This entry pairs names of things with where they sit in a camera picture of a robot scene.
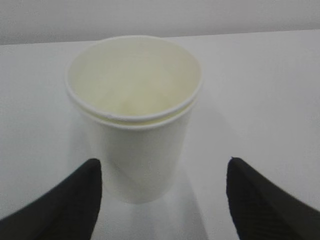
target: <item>white paper cup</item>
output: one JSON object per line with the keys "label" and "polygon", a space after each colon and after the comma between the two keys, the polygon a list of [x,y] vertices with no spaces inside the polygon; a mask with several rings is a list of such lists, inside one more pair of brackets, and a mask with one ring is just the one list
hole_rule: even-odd
{"label": "white paper cup", "polygon": [[145,203],[169,190],[201,83],[188,51],[152,36],[98,41],[71,63],[67,93],[84,118],[108,192]]}

